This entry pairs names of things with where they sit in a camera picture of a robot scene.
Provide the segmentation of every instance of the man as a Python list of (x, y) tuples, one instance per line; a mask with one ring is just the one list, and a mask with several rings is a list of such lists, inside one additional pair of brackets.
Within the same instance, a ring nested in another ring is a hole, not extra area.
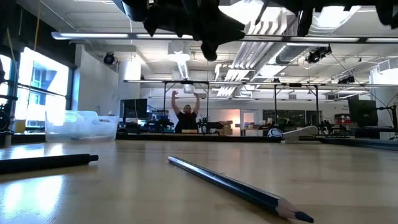
[(173, 91), (172, 93), (172, 107), (177, 115), (178, 123), (175, 126), (176, 133), (182, 133), (182, 130), (198, 130), (197, 125), (197, 114), (200, 107), (200, 100), (197, 93), (194, 93), (197, 101), (195, 103), (195, 108), (192, 110), (190, 105), (185, 105), (183, 111), (180, 111), (180, 108), (175, 104), (175, 95), (178, 93)]
[[(16, 2), (16, 0), (0, 0), (0, 45), (4, 42), (9, 22), (14, 16)], [(5, 74), (0, 60), (0, 83), (4, 82)]]

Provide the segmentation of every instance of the ceiling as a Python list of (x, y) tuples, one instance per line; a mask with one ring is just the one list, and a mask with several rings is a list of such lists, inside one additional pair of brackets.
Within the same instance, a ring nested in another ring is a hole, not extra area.
[[(37, 15), (38, 1), (18, 0), (18, 2), (22, 7)], [(114, 4), (104, 3), (107, 1), (41, 0), (40, 2), (42, 3), (40, 18), (59, 31), (146, 32), (141, 23), (130, 22)], [(256, 13), (250, 13), (250, 17), (246, 15), (244, 19), (254, 20), (256, 16)], [(334, 31), (333, 35), (398, 36), (398, 29), (390, 30), (389, 27), (383, 26), (375, 10), (367, 7), (356, 12), (347, 23)], [(145, 74), (146, 78), (150, 78), (151, 73), (170, 73), (177, 66), (174, 61), (167, 60), (169, 41), (166, 40), (101, 40), (98, 44), (135, 45), (150, 68), (148, 74)], [(220, 62), (207, 62), (198, 50), (200, 42), (187, 41), (187, 44), (191, 48), (190, 51), (195, 52), (195, 55), (191, 55), (191, 61), (187, 63), (188, 68), (214, 71), (217, 63), (232, 62), (242, 43), (231, 42), (221, 45), (217, 51)], [(356, 79), (366, 82), (369, 69), (376, 65), (375, 62), (383, 61), (387, 56), (398, 55), (398, 45), (333, 44), (331, 48), (334, 56), (345, 68), (335, 58), (327, 56), (321, 63), (308, 69), (308, 65), (301, 57), (283, 70), (284, 76), (281, 79), (288, 82), (304, 82), (311, 77), (311, 81), (327, 82), (331, 76), (344, 72), (345, 69), (355, 68)], [(115, 55), (120, 58), (129, 58), (130, 53), (117, 52)]]

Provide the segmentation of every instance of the window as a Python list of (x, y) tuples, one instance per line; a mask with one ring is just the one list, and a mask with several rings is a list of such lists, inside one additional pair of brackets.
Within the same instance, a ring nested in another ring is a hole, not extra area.
[(21, 53), (16, 119), (44, 127), (45, 111), (66, 108), (69, 68), (31, 49)]
[[(6, 75), (4, 76), (4, 79), (9, 80), (10, 79), (10, 72), (11, 72), (11, 58), (0, 55), (0, 60), (2, 63), (2, 67), (4, 71), (6, 72)], [(8, 94), (8, 84), (2, 83), (0, 85), (0, 94), (1, 95), (7, 95)], [(7, 103), (6, 99), (0, 98), (0, 104), (5, 104)]]

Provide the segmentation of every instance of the table surface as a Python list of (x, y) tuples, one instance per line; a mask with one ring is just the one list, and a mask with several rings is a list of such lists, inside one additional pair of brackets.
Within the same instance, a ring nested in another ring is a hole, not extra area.
[(88, 166), (0, 176), (0, 223), (302, 223), (169, 164), (177, 156), (286, 198), (315, 223), (398, 221), (398, 154), (335, 145), (113, 141), (30, 144), (0, 159), (98, 154)]

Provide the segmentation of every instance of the security camera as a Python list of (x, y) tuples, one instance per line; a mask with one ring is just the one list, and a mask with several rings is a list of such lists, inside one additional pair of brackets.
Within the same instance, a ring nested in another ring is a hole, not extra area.
[(104, 63), (107, 65), (114, 65), (117, 61), (113, 56), (114, 52), (107, 52), (104, 57)]

